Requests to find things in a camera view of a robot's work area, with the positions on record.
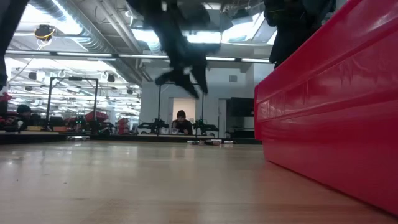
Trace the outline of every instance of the fluorescent light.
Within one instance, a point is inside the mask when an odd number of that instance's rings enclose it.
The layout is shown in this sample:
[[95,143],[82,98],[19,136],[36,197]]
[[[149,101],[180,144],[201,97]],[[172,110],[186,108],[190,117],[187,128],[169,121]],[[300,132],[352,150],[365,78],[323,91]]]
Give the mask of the fluorescent light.
[[169,59],[167,55],[128,55],[121,54],[119,57],[122,58],[147,58],[147,59]]
[[242,58],[242,62],[249,63],[269,63],[268,59],[256,59],[256,58]]
[[58,55],[74,56],[74,57],[112,57],[111,54],[79,53],[79,52],[58,52]]
[[277,34],[278,34],[278,31],[275,31],[274,34],[272,35],[272,37],[268,40],[267,44],[274,45]]
[[153,30],[132,29],[135,38],[140,41],[158,43],[159,38]]
[[80,89],[75,88],[75,87],[68,87],[67,90],[71,91],[71,92],[74,92],[74,93],[79,93],[80,92]]
[[210,32],[210,31],[198,31],[195,34],[189,34],[188,32],[183,33],[187,37],[190,43],[198,44],[219,44],[221,43],[221,33],[220,32]]
[[20,55],[50,55],[50,52],[43,52],[38,50],[7,50],[6,54],[20,54]]
[[31,35],[35,35],[35,34],[34,33],[21,33],[21,32],[14,33],[14,37],[27,37],[27,36],[31,36]]
[[[31,93],[9,93],[11,96],[32,96],[35,98],[48,98],[48,94],[31,94]],[[83,95],[51,95],[52,98],[76,98],[84,100],[94,100],[93,96],[83,96]],[[134,96],[97,96],[97,100],[108,101],[108,100],[137,100]]]
[[87,60],[100,60],[100,61],[114,62],[114,61],[116,61],[116,58],[87,58]]
[[215,62],[234,62],[235,58],[227,58],[227,57],[206,57],[207,60],[215,61]]

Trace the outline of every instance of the light fixture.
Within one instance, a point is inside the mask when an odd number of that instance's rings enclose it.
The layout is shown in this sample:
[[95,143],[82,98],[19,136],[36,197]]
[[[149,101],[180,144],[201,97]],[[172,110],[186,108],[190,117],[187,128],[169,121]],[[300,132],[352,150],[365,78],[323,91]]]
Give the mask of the light fixture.
[[36,73],[36,72],[29,72],[28,77],[29,77],[31,80],[36,80],[36,79],[37,79],[37,73]]
[[[34,98],[48,98],[48,94],[33,94],[33,93],[9,93],[10,96],[31,96]],[[60,94],[54,94],[51,95],[52,98],[75,98],[75,99],[80,99],[80,100],[92,100],[92,96],[83,96],[83,95],[60,95]],[[129,101],[134,101],[137,100],[136,96],[109,96],[110,100],[129,100]],[[97,100],[99,101],[106,101],[105,96],[97,96]]]
[[108,78],[106,80],[108,82],[114,82],[115,81],[114,74],[108,74]]
[[48,21],[48,25],[53,25],[64,34],[81,34],[83,29],[81,26],[69,15],[68,11],[63,8],[59,3],[59,0],[52,0],[52,2],[57,6],[57,8],[62,11],[62,20],[56,20],[48,14],[44,14],[42,11],[36,9],[34,6],[29,4],[22,16],[22,22],[42,22]]
[[67,92],[69,92],[69,93],[79,93],[80,89],[79,88],[75,88],[75,87],[68,87],[67,88]]
[[133,93],[134,93],[133,89],[132,89],[131,87],[129,87],[129,88],[127,89],[127,94],[131,95],[131,94],[133,94]]
[[39,80],[41,82],[44,81],[45,72],[43,70],[37,71],[36,74],[37,74],[37,80]]
[[98,53],[80,53],[80,52],[58,52],[59,56],[74,56],[74,57],[112,57],[111,54]]

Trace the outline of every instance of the ceiling light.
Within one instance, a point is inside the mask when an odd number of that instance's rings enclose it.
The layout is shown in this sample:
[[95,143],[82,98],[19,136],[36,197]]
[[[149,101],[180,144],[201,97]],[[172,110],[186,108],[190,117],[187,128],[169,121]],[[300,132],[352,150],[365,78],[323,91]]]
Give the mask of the ceiling light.
[[37,74],[37,80],[43,81],[45,78],[45,72],[43,70],[39,70],[36,72]]
[[220,61],[220,62],[233,62],[235,61],[235,58],[226,58],[226,57],[207,57],[207,60],[212,60],[212,61]]
[[50,55],[50,52],[41,52],[38,50],[7,50],[7,54],[19,54],[19,55],[32,55],[35,53],[36,55]]
[[80,53],[80,52],[58,52],[58,55],[74,56],[74,57],[112,57],[111,54]]
[[[9,93],[11,96],[31,96],[34,98],[48,98],[48,94],[32,94],[32,93]],[[92,100],[92,96],[83,96],[83,95],[59,95],[54,94],[51,95],[52,98],[75,98],[75,99],[82,99],[82,100]],[[129,100],[135,101],[137,100],[136,96],[109,96],[111,100]],[[106,101],[105,96],[97,96],[97,100],[99,101]]]
[[269,63],[269,59],[257,59],[257,58],[242,58],[242,62],[249,63]]
[[69,92],[69,93],[79,93],[80,89],[75,88],[75,87],[68,87],[67,88],[67,92]]
[[104,74],[107,76],[107,81],[108,82],[115,82],[116,80],[115,80],[115,78],[114,78],[114,74],[110,74],[110,73],[108,73],[108,72],[104,72]]
[[37,79],[37,73],[35,73],[35,72],[29,72],[28,77],[29,77],[31,80],[36,80],[36,79]]
[[186,36],[190,43],[219,44],[221,42],[221,33],[220,32],[199,31],[199,32],[196,32],[194,35],[186,35]]
[[127,89],[127,94],[130,94],[130,95],[131,95],[131,94],[133,94],[133,93],[134,93],[134,90],[133,90],[132,88],[129,87],[129,88]]

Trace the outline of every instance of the person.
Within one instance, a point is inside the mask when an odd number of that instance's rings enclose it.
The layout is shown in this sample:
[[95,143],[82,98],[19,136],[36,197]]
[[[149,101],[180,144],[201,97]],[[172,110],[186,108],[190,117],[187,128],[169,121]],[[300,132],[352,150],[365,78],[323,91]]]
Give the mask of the person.
[[32,109],[27,105],[19,105],[17,108],[17,113],[23,116],[25,119],[29,120],[32,114]]
[[180,133],[192,135],[192,123],[186,120],[187,116],[183,110],[177,113],[177,119],[173,121],[172,128],[178,129]]
[[264,0],[264,17],[277,35],[269,56],[277,68],[289,58],[322,24],[328,12],[333,12],[333,0]]
[[20,131],[26,130],[30,122],[32,109],[27,105],[19,105],[17,108],[17,113],[22,116],[22,118],[17,119],[18,129]]

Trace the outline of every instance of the pipe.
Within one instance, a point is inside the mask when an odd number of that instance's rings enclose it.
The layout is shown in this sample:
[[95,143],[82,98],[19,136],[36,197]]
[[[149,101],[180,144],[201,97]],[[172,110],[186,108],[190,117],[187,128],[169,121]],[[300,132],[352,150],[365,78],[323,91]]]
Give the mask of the pipe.
[[[59,22],[67,21],[68,16],[70,16],[81,28],[83,28],[83,33],[81,35],[90,37],[74,39],[76,43],[80,44],[87,51],[91,53],[116,52],[115,48],[105,39],[102,33],[91,23],[84,13],[80,11],[73,1],[31,0],[30,4],[43,13],[51,15]],[[136,83],[138,85],[141,84],[142,78],[140,75],[136,71],[131,70],[122,60],[116,59],[114,62],[106,63],[114,67],[127,82]]]
[[96,1],[97,7],[102,11],[104,14],[105,18],[111,23],[113,28],[116,30],[116,32],[120,35],[120,37],[123,39],[123,41],[127,44],[127,46],[132,50],[133,52],[137,52],[136,46],[134,46],[133,42],[130,41],[125,33],[120,29],[120,27],[115,23],[115,21],[112,19],[111,15],[107,12],[107,10],[104,8],[104,6],[101,4],[101,0]]
[[108,0],[98,0],[98,3],[101,4],[101,1],[105,4],[105,7],[108,8],[108,10],[111,12],[113,17],[119,23],[119,25],[121,26],[123,31],[129,37],[130,41],[134,44],[134,46],[137,49],[137,52],[142,53],[142,49],[140,48],[137,39],[132,34],[131,30],[127,28],[127,26],[125,25],[125,21],[120,18],[119,14],[118,14],[118,12],[116,12],[115,8],[111,5],[111,3]]

